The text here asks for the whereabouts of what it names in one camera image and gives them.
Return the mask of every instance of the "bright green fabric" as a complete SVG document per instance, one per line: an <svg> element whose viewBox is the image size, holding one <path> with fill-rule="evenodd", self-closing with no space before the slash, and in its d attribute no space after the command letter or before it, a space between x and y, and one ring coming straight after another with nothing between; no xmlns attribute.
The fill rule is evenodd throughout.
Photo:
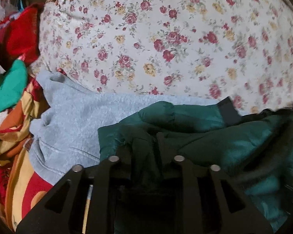
<svg viewBox="0 0 293 234"><path fill-rule="evenodd" d="M0 75L0 112L14 106L21 98L27 85L27 70L21 60L16 60L11 68Z"/></svg>
<svg viewBox="0 0 293 234"><path fill-rule="evenodd" d="M281 180L293 177L293 110L265 110L227 127L218 105L157 102L98 129L101 160L114 155L120 145L130 145L133 183L156 189L162 180L158 133L167 148L194 164L220 165L241 185L274 231L284 223L287 215L278 192Z"/></svg>

